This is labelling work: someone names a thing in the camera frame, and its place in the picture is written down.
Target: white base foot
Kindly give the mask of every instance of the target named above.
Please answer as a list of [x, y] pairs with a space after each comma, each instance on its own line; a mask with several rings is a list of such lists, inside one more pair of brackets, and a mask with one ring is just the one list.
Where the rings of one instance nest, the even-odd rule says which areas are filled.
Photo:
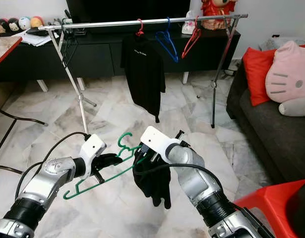
[[78, 82], [80, 90], [84, 91], [85, 90], [85, 84], [84, 84], [83, 78], [77, 78], [77, 82]]
[[41, 87], [43, 92], [48, 92], [48, 87], [43, 80], [37, 80], [39, 86]]
[[188, 72], [184, 72], [183, 73], [182, 84], [186, 84], [187, 83], [187, 78], [188, 78]]

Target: black shirt on hanger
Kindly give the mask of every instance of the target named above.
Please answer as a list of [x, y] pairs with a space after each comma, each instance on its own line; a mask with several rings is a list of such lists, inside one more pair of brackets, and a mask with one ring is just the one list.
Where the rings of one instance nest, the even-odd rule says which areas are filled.
[[133, 102], [159, 122], [160, 92], [166, 92], [163, 60], [144, 35], [123, 39], [121, 67], [126, 72]]

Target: red plastic stool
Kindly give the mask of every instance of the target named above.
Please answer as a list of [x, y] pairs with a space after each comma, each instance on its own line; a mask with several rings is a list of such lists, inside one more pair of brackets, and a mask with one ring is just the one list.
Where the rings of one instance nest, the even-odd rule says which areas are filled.
[[286, 217], [286, 204], [303, 185], [304, 180], [287, 182], [258, 189], [237, 201], [240, 207], [257, 207], [267, 217], [277, 238], [298, 238]]

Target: paper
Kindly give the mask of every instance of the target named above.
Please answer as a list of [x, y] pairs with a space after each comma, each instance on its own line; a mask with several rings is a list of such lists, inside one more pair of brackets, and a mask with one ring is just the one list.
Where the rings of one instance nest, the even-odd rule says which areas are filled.
[[36, 36], [36, 35], [28, 34], [27, 31], [28, 30], [25, 30], [25, 31], [15, 34], [13, 36], [21, 36], [22, 37], [21, 42], [27, 43], [27, 44], [30, 44], [33, 46], [41, 46], [51, 40], [51, 37], [49, 35], [48, 36]]

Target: clothing rack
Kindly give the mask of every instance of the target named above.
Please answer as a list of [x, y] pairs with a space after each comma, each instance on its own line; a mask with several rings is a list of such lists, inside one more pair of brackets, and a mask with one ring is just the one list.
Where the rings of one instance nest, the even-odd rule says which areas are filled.
[[[211, 80], [211, 86], [213, 88], [213, 101], [212, 101], [212, 122], [211, 126], [212, 128], [215, 127], [215, 95], [216, 95], [216, 88], [217, 88], [217, 79], [219, 76], [219, 73], [222, 69], [224, 60], [226, 58], [226, 55], [228, 53], [229, 47], [231, 45], [237, 24], [239, 19], [241, 18], [247, 18], [248, 14], [234, 14], [234, 15], [218, 15], [218, 16], [201, 16], [197, 18], [197, 21], [202, 21], [202, 20], [224, 20], [226, 27], [226, 34], [228, 37], [225, 49], [223, 51], [223, 54], [221, 56], [219, 65], [217, 67], [217, 71], [215, 74], [215, 77]], [[227, 24], [227, 19], [233, 19], [233, 22], [231, 26], [228, 26]], [[67, 25], [51, 25], [51, 26], [40, 26], [39, 30], [40, 31], [47, 31], [49, 36], [51, 37], [52, 43], [59, 55], [59, 58], [61, 62], [63, 63], [63, 66], [66, 70], [66, 73], [74, 87], [74, 90], [76, 91], [76, 94], [78, 95], [78, 102], [81, 108], [81, 114], [82, 114], [82, 119], [83, 119], [83, 125], [84, 125], [84, 130], [85, 133], [88, 133], [88, 128], [86, 124], [86, 119], [85, 119], [85, 112], [84, 112], [84, 106], [83, 106], [83, 101], [93, 105], [94, 107], [96, 104], [92, 102], [91, 100], [85, 98], [83, 94], [81, 93], [80, 89], [77, 87], [67, 65], [65, 65], [65, 62], [63, 61], [63, 55], [61, 53], [61, 47], [63, 44], [63, 39], [64, 39], [64, 31], [65, 29], [74, 29], [74, 28], [91, 28], [91, 27], [112, 27], [112, 26], [130, 26], [130, 25], [140, 25], [141, 23], [143, 24], [160, 24], [160, 23], [168, 23], [168, 19], [150, 19], [150, 20], [136, 20], [136, 21], [114, 21], [114, 22], [96, 22], [96, 23], [77, 23], [77, 24], [67, 24]], [[185, 22], [185, 21], [195, 21], [195, 17], [180, 17], [180, 18], [170, 18], [171, 23], [175, 22]], [[60, 41], [59, 43], [56, 42], [55, 37], [53, 35], [53, 31], [55, 30], [60, 30], [62, 29], [62, 33], [60, 36]]]

